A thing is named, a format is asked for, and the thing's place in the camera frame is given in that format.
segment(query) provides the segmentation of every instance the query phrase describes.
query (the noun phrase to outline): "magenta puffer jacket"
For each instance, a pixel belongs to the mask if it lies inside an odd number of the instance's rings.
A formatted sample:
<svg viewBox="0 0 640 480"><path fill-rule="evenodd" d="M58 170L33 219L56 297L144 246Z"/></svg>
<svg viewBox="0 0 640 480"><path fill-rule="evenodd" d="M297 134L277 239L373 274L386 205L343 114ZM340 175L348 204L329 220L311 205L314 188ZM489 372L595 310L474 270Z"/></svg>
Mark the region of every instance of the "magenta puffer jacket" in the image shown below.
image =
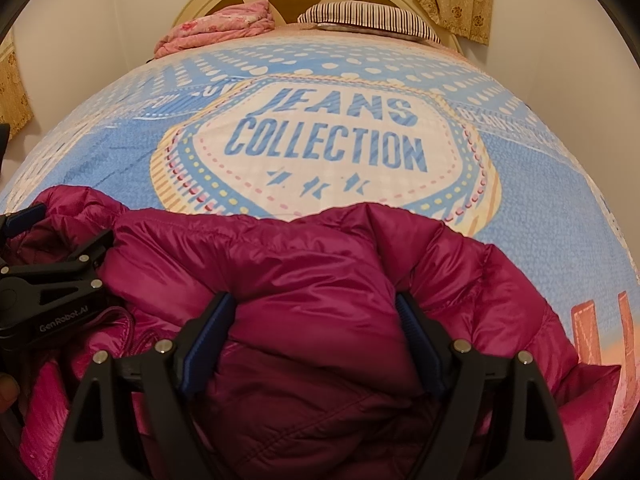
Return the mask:
<svg viewBox="0 0 640 480"><path fill-rule="evenodd" d="M437 406L420 387L394 307L404 290L452 338L486 354L530 351L558 402L577 476L596 451L619 367L579 364L558 316L507 257L442 222L377 204L292 222L130 211L65 186L37 202L46 219L11 240L5 259L50 262L113 228L98 272L126 302L63 348L34 355L20 453L41 480L52 478L67 393L92 354L145 351L221 290L238 300L236 322L194 417L243 480L407 475Z"/></svg>

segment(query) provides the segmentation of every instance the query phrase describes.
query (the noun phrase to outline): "striped pillow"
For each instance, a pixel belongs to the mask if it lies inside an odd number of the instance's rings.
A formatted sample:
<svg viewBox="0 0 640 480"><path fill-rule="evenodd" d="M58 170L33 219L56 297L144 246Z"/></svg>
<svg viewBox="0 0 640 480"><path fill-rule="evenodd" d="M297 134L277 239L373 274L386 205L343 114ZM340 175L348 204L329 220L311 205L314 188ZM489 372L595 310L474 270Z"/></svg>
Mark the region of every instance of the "striped pillow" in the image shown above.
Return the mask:
<svg viewBox="0 0 640 480"><path fill-rule="evenodd" d="M358 27L357 25L339 25L337 23L318 23L316 28L319 30L328 30L330 32L352 32L353 34L372 34L374 36L385 36L387 38L396 38L396 40L405 41L424 41L418 36L409 36L408 34L400 34L399 32L389 32L388 30L380 30L379 28Z"/></svg>
<svg viewBox="0 0 640 480"><path fill-rule="evenodd" d="M440 43L434 30L414 12L370 2L348 0L315 4L298 16L298 22L355 25Z"/></svg>

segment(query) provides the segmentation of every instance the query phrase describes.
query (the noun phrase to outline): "down jacket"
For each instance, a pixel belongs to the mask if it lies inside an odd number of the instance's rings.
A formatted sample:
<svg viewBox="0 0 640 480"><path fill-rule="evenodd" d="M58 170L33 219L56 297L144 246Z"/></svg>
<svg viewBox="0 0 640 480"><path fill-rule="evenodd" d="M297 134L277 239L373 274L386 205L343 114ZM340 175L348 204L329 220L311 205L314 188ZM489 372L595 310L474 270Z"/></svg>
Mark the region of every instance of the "down jacket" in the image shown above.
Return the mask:
<svg viewBox="0 0 640 480"><path fill-rule="evenodd" d="M534 355L577 476L598 447L619 367L579 364L558 316L507 257L442 222L369 203L292 222L133 211L65 186L36 201L47 205L46 219L2 256L50 262L113 228L98 272L126 306L63 348L34 354L20 454L41 480L52 478L67 395L92 354L145 351L220 290L238 300L236 322L194 416L243 480L407 475L437 405L421 390L400 329L394 297L403 290L452 338L487 354ZM142 409L138 418L149 436Z"/></svg>

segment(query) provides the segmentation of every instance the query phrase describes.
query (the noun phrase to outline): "bed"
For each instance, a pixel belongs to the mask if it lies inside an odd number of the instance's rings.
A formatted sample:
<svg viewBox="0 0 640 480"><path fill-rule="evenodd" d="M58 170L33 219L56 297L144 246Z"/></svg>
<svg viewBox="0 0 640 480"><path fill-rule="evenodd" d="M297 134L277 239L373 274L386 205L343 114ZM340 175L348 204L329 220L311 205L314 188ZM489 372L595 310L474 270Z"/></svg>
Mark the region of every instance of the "bed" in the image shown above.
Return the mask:
<svg viewBox="0 0 640 480"><path fill-rule="evenodd" d="M176 23L252 0L190 0ZM318 2L270 0L278 28L141 66L80 105L0 196L56 184L131 208L292 219L380 202L498 245L558 313L582 361L621 364L588 478L631 417L636 266L600 191L537 115L442 45L301 30ZM363 0L409 9L413 0Z"/></svg>

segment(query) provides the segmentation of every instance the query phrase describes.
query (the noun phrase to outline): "metal screw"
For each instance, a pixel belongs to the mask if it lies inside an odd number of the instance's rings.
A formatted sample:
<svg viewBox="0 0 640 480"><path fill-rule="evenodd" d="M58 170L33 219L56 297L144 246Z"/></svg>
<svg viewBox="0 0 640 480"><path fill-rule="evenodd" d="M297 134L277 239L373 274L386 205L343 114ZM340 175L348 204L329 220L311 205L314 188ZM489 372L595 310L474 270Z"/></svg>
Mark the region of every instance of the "metal screw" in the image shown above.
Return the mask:
<svg viewBox="0 0 640 480"><path fill-rule="evenodd" d="M471 346L471 343L466 339L456 339L453 342L453 349L456 352L460 352L461 354L466 354L467 352L471 352L472 348L473 347Z"/></svg>
<svg viewBox="0 0 640 480"><path fill-rule="evenodd" d="M166 354L167 352L171 351L171 348L173 347L174 342L170 339L161 339L154 346L156 352L160 352L161 354Z"/></svg>
<svg viewBox="0 0 640 480"><path fill-rule="evenodd" d="M533 362L533 355L531 355L531 352L527 352L526 350L520 350L518 352L518 361L524 365L531 364Z"/></svg>
<svg viewBox="0 0 640 480"><path fill-rule="evenodd" d="M109 352L107 352L106 350L98 350L94 354L94 363L96 363L97 365L101 365L108 358L109 358Z"/></svg>

